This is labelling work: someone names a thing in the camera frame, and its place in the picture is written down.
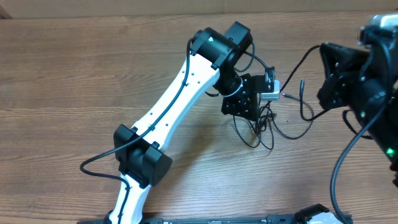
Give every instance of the wire bundle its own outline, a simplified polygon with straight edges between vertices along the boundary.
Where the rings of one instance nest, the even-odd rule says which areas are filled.
[[[299,68],[299,66],[301,66],[301,64],[302,64],[302,63],[304,62],[304,60],[307,58],[307,56],[309,55],[309,53],[310,53],[312,50],[316,49],[316,48],[319,48],[319,45],[316,45],[316,46],[310,48],[310,49],[307,51],[307,53],[303,56],[303,58],[301,59],[301,61],[300,61],[300,62],[296,65],[296,67],[293,69],[293,71],[290,73],[288,79],[286,80],[286,82],[284,83],[284,85],[282,86],[282,88],[280,89],[281,92],[284,90],[284,88],[286,87],[286,85],[288,84],[288,82],[290,81],[290,79],[292,78],[292,76],[294,75],[294,73],[297,71],[297,69]],[[254,43],[252,43],[252,49],[253,49],[252,53],[245,52],[246,55],[248,55],[248,56],[251,57],[251,60],[250,60],[249,64],[248,64],[248,65],[246,66],[246,68],[243,69],[243,70],[238,70],[237,68],[235,68],[235,70],[236,70],[237,72],[245,72],[247,69],[249,69],[249,67],[252,65],[252,62],[253,62],[254,59],[256,59],[256,60],[264,67],[264,69],[268,68],[268,66],[266,65],[266,63],[264,63],[263,60],[261,60],[258,56],[255,55],[255,45],[254,45]],[[301,102],[300,105],[305,105],[305,106],[311,111],[312,118],[315,116],[315,113],[314,113],[313,108],[312,108],[308,103],[304,102],[304,101],[302,100],[302,97],[299,99],[299,98],[297,98],[297,97],[294,97],[294,96],[292,96],[292,95],[285,94],[285,93],[283,93],[282,96],[283,96],[283,97],[286,97],[286,98],[288,98],[288,99],[291,99],[291,100],[295,100],[295,101]],[[258,117],[257,121],[255,121],[254,124],[253,124],[250,120],[248,120],[248,119],[246,120],[246,121],[250,124],[251,129],[253,130],[254,134],[255,134],[255,135],[257,136],[257,138],[258,138],[258,143],[257,143],[257,144],[255,144],[255,145],[250,145],[247,141],[245,141],[245,140],[243,139],[243,137],[242,137],[241,133],[239,132],[238,127],[237,127],[237,125],[236,125],[235,116],[233,116],[234,127],[235,127],[235,130],[236,130],[236,133],[238,134],[238,136],[239,136],[239,138],[242,140],[242,142],[245,143],[245,145],[247,145],[247,146],[249,146],[249,147],[251,147],[251,148],[256,148],[256,147],[258,147],[258,146],[261,144],[261,145],[263,145],[266,149],[268,149],[268,150],[270,150],[270,151],[273,150],[274,144],[275,144],[275,140],[274,140],[274,132],[273,132],[273,130],[272,130],[271,122],[272,122],[272,124],[274,125],[275,129],[277,130],[277,132],[278,132],[280,135],[282,135],[284,138],[289,139],[289,140],[296,140],[296,139],[299,139],[299,138],[303,137],[303,136],[310,130],[310,128],[311,128],[311,126],[312,126],[312,124],[313,124],[313,120],[314,120],[314,119],[312,119],[312,118],[311,118],[310,120],[308,120],[308,121],[310,122],[310,124],[308,125],[308,127],[306,128],[306,130],[305,130],[302,134],[300,134],[300,135],[298,135],[298,136],[295,136],[295,137],[288,136],[287,134],[285,134],[285,133],[278,127],[278,125],[276,125],[276,122],[275,122],[276,114],[273,113],[272,110],[271,110],[271,101],[268,101],[264,106],[261,106],[261,97],[259,96],[258,98],[259,98],[259,101],[258,101],[258,112],[257,112],[257,113],[258,113],[259,117]],[[271,140],[271,141],[272,141],[271,147],[266,146],[266,144],[264,144],[264,142],[263,142],[262,139],[261,139],[261,134],[262,134],[263,132],[267,131],[267,128],[269,128],[269,131],[270,131],[270,133],[271,133],[271,139],[272,139],[272,140]]]

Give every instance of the wooden surface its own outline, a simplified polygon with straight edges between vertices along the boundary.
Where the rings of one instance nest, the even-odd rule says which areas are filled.
[[[284,82],[309,47],[326,41],[355,46],[359,27],[377,13],[383,12],[0,21],[0,223],[76,223],[113,209],[120,183],[85,175],[79,165],[110,149],[117,126],[132,125],[158,100],[197,30],[224,32],[242,22],[252,30],[257,55]],[[250,72],[259,75],[262,68],[256,63]],[[324,74],[317,52],[285,92],[297,95],[301,78],[305,100],[321,111],[316,94]],[[302,139],[275,134],[268,155],[239,140],[221,102],[201,97],[177,129],[166,153],[174,163],[151,190],[147,215],[260,217],[315,203],[331,208],[332,168],[353,137],[341,110],[316,120]],[[296,102],[281,99],[272,108],[287,134],[305,129]],[[238,124],[253,140],[247,124]],[[264,139],[269,144],[269,133]],[[337,197],[356,223],[397,223],[397,189],[388,167],[376,144],[363,139],[345,160]],[[118,174],[113,156],[88,168]]]
[[[396,0],[0,0],[16,19],[395,10]]]

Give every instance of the black wire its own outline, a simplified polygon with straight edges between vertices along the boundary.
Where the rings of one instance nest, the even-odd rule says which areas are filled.
[[[256,47],[254,46],[254,42],[251,42],[251,46],[252,46],[252,48],[253,48],[252,55],[255,55],[255,54],[256,54]],[[250,62],[249,62],[249,64],[246,66],[246,68],[244,68],[244,69],[242,69],[242,70],[239,70],[239,69],[237,69],[237,68],[234,68],[235,71],[237,71],[237,72],[245,72],[247,69],[250,68],[251,64],[253,63],[253,60],[254,60],[254,57],[251,56]]]
[[[294,96],[289,95],[289,94],[283,93],[282,96],[284,96],[284,97],[286,97],[286,98],[289,98],[289,99],[292,99],[292,100],[300,101],[300,99],[298,99],[297,97],[294,97]],[[315,113],[314,113],[314,111],[313,111],[313,108],[312,108],[308,103],[306,103],[306,102],[304,102],[304,101],[303,101],[303,104],[304,104],[305,106],[307,106],[307,107],[310,109],[311,114],[312,114],[312,117],[314,117],[314,116],[315,116]],[[275,126],[276,130],[279,132],[279,134],[282,135],[284,138],[289,139],[289,140],[296,140],[296,139],[299,139],[299,138],[303,137],[303,136],[310,130],[310,128],[311,128],[311,126],[312,126],[312,124],[313,124],[313,120],[312,120],[312,121],[310,122],[310,125],[308,125],[308,128],[307,128],[301,135],[299,135],[299,136],[297,136],[297,137],[290,137],[290,136],[288,136],[287,134],[283,133],[283,132],[278,128],[278,126],[277,126],[276,123],[275,123],[275,119],[274,119],[274,118],[272,118],[272,122],[274,123],[274,126]]]
[[[303,56],[303,58],[301,59],[301,61],[297,64],[297,66],[294,68],[294,70],[292,71],[292,73],[289,75],[288,79],[286,80],[285,84],[284,84],[283,87],[280,89],[280,91],[282,91],[282,90],[286,87],[286,85],[288,84],[288,82],[290,81],[290,79],[292,78],[292,76],[294,75],[294,73],[297,71],[297,69],[299,68],[299,66],[301,66],[301,64],[302,64],[302,63],[304,62],[304,60],[307,58],[307,56],[309,55],[309,53],[310,53],[311,51],[313,51],[314,49],[319,48],[319,47],[320,47],[319,45],[316,45],[316,46],[314,46],[314,47],[311,47],[311,48],[305,53],[305,55]],[[254,59],[256,59],[258,62],[261,63],[261,65],[262,65],[264,68],[267,68],[267,65],[266,65],[266,64],[264,63],[264,61],[262,61],[259,57],[255,56],[254,54],[250,54],[249,52],[245,52],[245,54],[248,55],[248,56],[251,56],[251,57],[254,58]],[[301,97],[301,100],[300,100],[299,98],[296,98],[296,97],[294,97],[294,96],[292,96],[292,95],[288,95],[288,94],[283,94],[283,96],[301,102],[301,103],[300,103],[301,111],[302,111],[302,105],[303,105],[303,104],[306,105],[306,106],[310,109],[310,111],[311,111],[311,113],[312,113],[312,118],[311,118],[310,120],[308,120],[308,121],[310,121],[310,124],[308,125],[308,128],[307,128],[301,135],[299,135],[299,136],[297,136],[297,137],[290,137],[290,136],[286,135],[285,133],[283,133],[283,132],[279,129],[279,127],[276,125],[276,123],[275,123],[275,114],[274,114],[274,113],[272,112],[272,110],[271,110],[271,101],[268,101],[268,103],[267,103],[266,105],[261,106],[261,107],[259,108],[259,112],[258,112],[259,118],[258,118],[258,120],[255,122],[254,126],[253,126],[252,122],[250,122],[249,120],[247,120],[247,122],[250,124],[250,126],[251,126],[253,132],[256,134],[256,136],[257,136],[257,138],[258,138],[258,140],[259,140],[259,142],[258,142],[256,145],[253,145],[253,146],[252,146],[252,145],[248,144],[248,143],[243,139],[242,135],[240,134],[239,130],[237,129],[236,120],[235,120],[235,117],[233,116],[233,119],[234,119],[234,127],[235,127],[235,130],[236,130],[236,133],[238,134],[239,138],[242,140],[243,143],[245,143],[247,146],[249,146],[249,147],[251,147],[251,148],[258,147],[260,144],[262,144],[266,149],[272,150],[272,149],[274,148],[274,133],[273,133],[272,127],[271,127],[271,120],[272,120],[272,123],[274,124],[276,130],[277,130],[284,138],[290,139],[290,140],[296,140],[296,139],[299,139],[299,138],[303,137],[303,136],[310,130],[310,128],[311,128],[311,126],[312,126],[312,124],[313,124],[313,120],[314,120],[314,119],[316,119],[317,117],[321,116],[323,113],[326,113],[326,111],[324,111],[324,112],[318,114],[317,116],[315,116],[314,111],[313,111],[313,108],[312,108],[308,103],[304,102],[304,101],[302,100],[302,97]],[[259,105],[259,106],[260,106],[260,104],[261,104],[261,97],[259,98],[259,102],[258,102],[258,105]],[[266,113],[266,115],[262,115],[262,113],[264,112],[265,109],[267,109],[267,113]],[[266,129],[267,129],[267,123],[268,123],[268,125],[269,125],[269,127],[270,127],[270,132],[271,132],[271,136],[272,136],[272,147],[267,147],[267,146],[263,143],[263,141],[261,140],[261,133],[263,133],[263,132],[266,131]]]
[[[369,68],[370,64],[373,61],[373,55],[374,51],[372,50],[369,54],[368,59],[365,61],[365,63],[361,66],[361,69],[359,70],[359,80],[361,81],[362,77],[364,77],[366,70]]]
[[[208,93],[207,91],[205,93],[206,93],[206,95],[208,95],[210,97],[217,97],[220,95],[220,93]]]
[[[261,65],[262,65],[264,68],[268,68],[268,66],[266,65],[266,63],[265,63],[263,60],[261,60],[261,58],[257,57],[257,55],[254,55],[254,54],[252,54],[252,53],[250,53],[250,52],[243,52],[243,53],[246,54],[246,55],[248,55],[248,56],[254,57],[254,59],[256,59],[258,62],[260,62]]]
[[[343,111],[343,121],[344,123],[346,123],[347,127],[354,133],[354,134],[358,134],[358,132],[355,131],[354,127],[352,127],[352,125],[349,123],[348,118],[347,118],[347,114],[348,112],[350,112],[351,110],[344,110]],[[373,138],[371,136],[361,136],[361,138],[364,139],[368,139],[368,140],[373,140]]]
[[[103,158],[105,156],[108,156],[110,154],[118,152],[121,149],[125,149],[125,148],[133,145],[134,143],[138,142],[138,140],[142,139],[150,131],[153,131],[155,129],[156,124],[165,116],[165,114],[173,106],[173,104],[175,103],[177,98],[180,96],[183,88],[185,87],[185,84],[187,83],[188,74],[189,74],[189,68],[190,68],[190,46],[191,46],[191,43],[192,43],[192,39],[189,39],[189,41],[187,43],[187,62],[186,62],[187,68],[185,69],[185,76],[184,76],[184,79],[182,81],[181,87],[178,90],[177,94],[174,96],[173,100],[169,103],[169,105],[166,107],[166,109],[164,109],[162,114],[160,114],[159,117],[152,123],[152,125],[149,126],[149,128],[146,131],[144,131],[144,133],[142,133],[138,138],[134,139],[133,141],[131,141],[131,142],[129,142],[129,143],[123,145],[123,146],[120,146],[120,147],[117,147],[115,149],[109,150],[107,152],[101,153],[101,154],[99,154],[97,156],[94,156],[94,157],[92,157],[90,159],[87,159],[86,161],[84,161],[84,162],[82,162],[80,164],[80,170],[83,173],[85,173],[85,174],[92,175],[92,176],[95,176],[95,177],[105,177],[105,178],[109,178],[109,179],[120,180],[121,182],[126,184],[126,195],[124,196],[123,203],[122,203],[122,205],[120,207],[120,212],[119,212],[119,215],[118,215],[118,224],[120,224],[120,222],[121,222],[121,217],[123,215],[123,209],[124,209],[124,206],[125,206],[125,204],[127,202],[127,198],[129,196],[129,192],[130,192],[130,188],[131,188],[130,185],[129,185],[129,182],[127,180],[125,180],[125,179],[123,179],[121,177],[115,176],[115,175],[100,174],[100,173],[88,171],[88,170],[86,170],[84,168],[84,166],[89,164],[89,163],[91,163],[91,162],[93,162],[93,161],[95,161],[95,160],[97,160],[97,159],[101,159],[101,158]]]
[[[314,49],[319,48],[320,45],[315,45],[311,48],[309,48],[309,50],[304,54],[303,58],[301,58],[300,62],[296,65],[296,67],[293,69],[292,73],[289,75],[289,77],[286,79],[285,84],[282,86],[282,88],[280,89],[280,91],[282,92],[286,85],[288,84],[288,82],[290,81],[290,79],[292,78],[292,76],[294,75],[294,73],[297,71],[297,69],[299,68],[299,66],[301,66],[301,64],[303,64],[304,60],[308,57],[308,55],[311,53],[311,51],[313,51]]]
[[[335,212],[338,215],[338,218],[340,219],[341,222],[344,224],[350,224],[344,217],[343,213],[341,210],[338,208],[337,201],[336,201],[336,179],[337,179],[337,174],[340,169],[341,164],[344,161],[344,158],[347,156],[351,148],[355,145],[355,143],[358,141],[359,138],[372,126],[372,124],[379,119],[380,115],[384,112],[384,109],[386,108],[386,105],[383,105],[381,109],[377,112],[377,114],[370,120],[368,124],[365,125],[363,129],[359,131],[359,133],[349,142],[347,147],[344,149],[344,151],[341,153],[340,157],[337,160],[337,163],[335,165],[335,168],[333,169],[333,173],[331,175],[331,181],[330,181],[330,199],[331,203],[333,205],[333,208],[335,209]]]
[[[329,110],[323,110],[321,113],[318,113],[317,115],[312,116],[312,118],[310,118],[310,119],[305,118],[304,112],[303,112],[303,94],[304,94],[304,80],[301,80],[300,93],[299,93],[299,95],[300,95],[300,116],[304,121],[313,121],[329,111]]]

